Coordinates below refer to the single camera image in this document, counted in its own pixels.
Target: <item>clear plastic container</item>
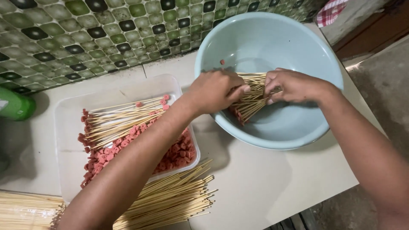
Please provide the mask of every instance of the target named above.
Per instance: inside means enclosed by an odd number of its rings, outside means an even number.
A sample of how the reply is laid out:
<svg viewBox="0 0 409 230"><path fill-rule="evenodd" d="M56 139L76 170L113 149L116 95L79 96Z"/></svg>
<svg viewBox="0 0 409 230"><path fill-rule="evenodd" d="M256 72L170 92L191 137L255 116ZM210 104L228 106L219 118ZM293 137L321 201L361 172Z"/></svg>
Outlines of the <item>clear plastic container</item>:
<svg viewBox="0 0 409 230"><path fill-rule="evenodd" d="M177 80L170 74L162 74L144 81L135 82L110 90L85 94L61 100L55 109L56 153L60 176L61 193L66 203L81 190L80 184L84 180L84 165L88 162L89 154L85 153L80 143L78 133L83 133L84 124L81 122L82 109L104 108L138 100L161 97L169 94L168 104L172 104L182 95ZM152 175L148 182L158 180L182 171L194 168L200 160L200 151L193 133L192 125L188 126L192 141L196 148L196 159L189 165Z"/></svg>

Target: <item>hand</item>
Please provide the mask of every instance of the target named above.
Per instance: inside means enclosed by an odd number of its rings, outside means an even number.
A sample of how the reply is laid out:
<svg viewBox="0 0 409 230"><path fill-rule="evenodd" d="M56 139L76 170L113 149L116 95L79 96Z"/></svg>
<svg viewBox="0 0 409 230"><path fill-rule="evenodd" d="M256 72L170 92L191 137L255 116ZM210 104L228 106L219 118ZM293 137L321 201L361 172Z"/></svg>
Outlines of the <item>hand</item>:
<svg viewBox="0 0 409 230"><path fill-rule="evenodd" d="M235 72L209 71L199 75L185 96L198 115L215 113L238 101L250 86Z"/></svg>
<svg viewBox="0 0 409 230"><path fill-rule="evenodd" d="M270 97L267 100L269 105L276 101L319 102L325 92L336 89L328 81L282 68L267 72L264 85L264 97ZM283 91L270 95L277 86L280 86Z"/></svg>

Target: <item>countertop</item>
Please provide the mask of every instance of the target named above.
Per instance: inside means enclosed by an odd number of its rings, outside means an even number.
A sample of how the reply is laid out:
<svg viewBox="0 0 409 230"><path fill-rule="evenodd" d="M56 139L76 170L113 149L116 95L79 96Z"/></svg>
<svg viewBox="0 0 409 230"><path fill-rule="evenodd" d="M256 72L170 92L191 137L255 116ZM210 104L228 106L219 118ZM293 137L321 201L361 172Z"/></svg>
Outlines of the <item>countertop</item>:
<svg viewBox="0 0 409 230"><path fill-rule="evenodd" d="M322 39L316 25L306 24ZM0 189L61 195L56 157L54 110L65 98L172 74L186 89L194 79L197 52L160 60L33 95L38 110L26 122L0 121L0 151L11 154ZM378 129L348 73L340 64L344 94ZM235 139L209 115L192 122L202 158L213 159L209 189L219 189L208 215L177 229L262 230L358 184L332 135L290 151L266 150Z"/></svg>

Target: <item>bowl rim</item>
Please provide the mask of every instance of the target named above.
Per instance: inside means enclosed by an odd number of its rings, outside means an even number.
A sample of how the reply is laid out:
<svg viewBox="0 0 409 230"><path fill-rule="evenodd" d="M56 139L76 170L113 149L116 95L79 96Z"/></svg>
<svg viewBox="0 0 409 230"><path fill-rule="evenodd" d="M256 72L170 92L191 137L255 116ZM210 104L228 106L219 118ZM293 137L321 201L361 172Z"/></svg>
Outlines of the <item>bowl rim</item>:
<svg viewBox="0 0 409 230"><path fill-rule="evenodd" d="M296 20L293 20L291 18L288 18L283 15L275 14L275 13L267 13L267 12L249 12L245 14L239 14L233 17L230 17L224 21L222 21L220 24L217 25L214 29L212 29L209 34L204 38L202 41L202 44L199 47L198 54L196 56L196 61L195 61L195 79L201 74L201 67L200 64L202 62L202 57L203 53L205 51L205 47L209 45L211 38L220 30L222 30L224 27L226 27L228 24L233 23L235 21L239 20L244 20L244 19L249 19L249 18L271 18L271 19L276 19L276 20L281 20L286 23L292 24L302 30L305 34L309 35L318 45L323 49L323 51L327 54L327 56L330 59L330 63L334 69L336 69L336 75L338 76L339 79L339 85L335 84L339 89L343 90L343 79L342 79L342 73L339 68L339 63L338 59L335 57L333 51L327 46L327 44L320 38L318 37L313 31L311 31L309 28L304 26L303 24L297 22ZM255 137L253 135L250 135L236 126L234 126L232 123L230 123L227 118L222 114L222 112L217 112L211 114L211 116L214 118L217 124L219 124L225 131L227 131L230 135L234 136L235 138L244 141L248 144L265 148L265 149L273 149L273 150L290 150L290 149L297 149L299 147L308 145L316 140L318 140L320 137L325 135L327 131L329 130L329 125L324 118L324 121L319 125L313 132L309 133L308 135L295 139L295 140L290 140L290 141L272 141L272 140L265 140L262 138Z"/></svg>

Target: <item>tile backsplash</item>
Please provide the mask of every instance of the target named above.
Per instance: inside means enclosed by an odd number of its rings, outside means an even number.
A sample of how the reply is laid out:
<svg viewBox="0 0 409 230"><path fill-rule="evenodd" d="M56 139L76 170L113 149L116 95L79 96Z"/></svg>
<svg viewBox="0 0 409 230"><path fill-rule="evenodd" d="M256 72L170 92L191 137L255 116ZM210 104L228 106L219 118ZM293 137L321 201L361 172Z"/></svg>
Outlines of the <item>tile backsplash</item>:
<svg viewBox="0 0 409 230"><path fill-rule="evenodd" d="M0 0L0 86L30 93L197 49L252 11L309 21L328 0Z"/></svg>

